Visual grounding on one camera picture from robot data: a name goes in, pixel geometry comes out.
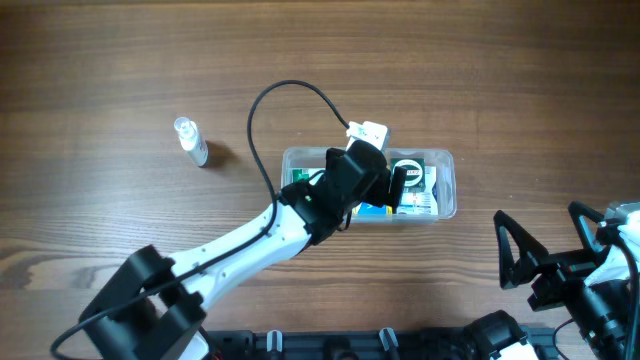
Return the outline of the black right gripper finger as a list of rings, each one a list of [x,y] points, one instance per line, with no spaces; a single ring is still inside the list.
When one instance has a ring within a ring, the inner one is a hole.
[[[502,210],[494,217],[499,252],[499,282],[502,289],[512,289],[531,282],[539,273],[548,250],[518,222]]]
[[[583,247],[595,253],[603,251],[604,247],[597,242],[595,232],[589,228],[589,223],[598,225],[604,220],[604,215],[578,201],[570,203],[568,212]]]

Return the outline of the blue VapoDrops box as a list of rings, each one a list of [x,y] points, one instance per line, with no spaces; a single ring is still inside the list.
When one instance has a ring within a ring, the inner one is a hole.
[[[352,210],[354,216],[382,216],[392,215],[391,207],[383,205],[380,207],[363,202]]]

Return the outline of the green Zam-Buk ointment box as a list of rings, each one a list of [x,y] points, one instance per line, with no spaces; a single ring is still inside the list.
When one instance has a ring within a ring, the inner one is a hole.
[[[423,158],[392,158],[392,170],[403,168],[406,170],[404,182],[405,191],[424,191],[426,187],[425,161]]]

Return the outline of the white green Panadol box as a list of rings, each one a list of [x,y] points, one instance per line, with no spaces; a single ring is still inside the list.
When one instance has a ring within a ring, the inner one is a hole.
[[[291,180],[293,182],[309,182],[314,185],[323,173],[323,168],[293,168],[291,170]]]

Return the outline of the clear plastic container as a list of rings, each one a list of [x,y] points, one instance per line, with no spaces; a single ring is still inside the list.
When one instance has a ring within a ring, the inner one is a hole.
[[[324,147],[290,147],[283,155],[281,185],[286,186],[291,180],[293,168],[324,168],[326,149]],[[436,190],[438,215],[417,216],[399,214],[382,216],[354,216],[354,223],[377,224],[432,224],[439,220],[452,218],[457,211],[456,180],[453,156],[443,149],[389,148],[385,152],[388,167],[392,169],[392,158],[423,158],[425,166],[436,168]]]

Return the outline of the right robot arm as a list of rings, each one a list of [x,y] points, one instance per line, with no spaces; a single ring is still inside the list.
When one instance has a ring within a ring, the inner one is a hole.
[[[574,201],[569,215],[582,244],[550,253],[503,211],[494,215],[502,289],[532,288],[534,311],[564,307],[599,359],[639,356],[639,205],[605,212]]]

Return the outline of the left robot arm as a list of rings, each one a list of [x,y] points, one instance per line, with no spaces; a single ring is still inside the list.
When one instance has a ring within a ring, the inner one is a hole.
[[[79,323],[105,359],[202,359],[199,329],[226,293],[333,235],[361,203],[397,207],[406,173],[357,140],[330,148],[313,179],[283,187],[262,214],[205,245],[161,256],[130,255],[81,313]]]

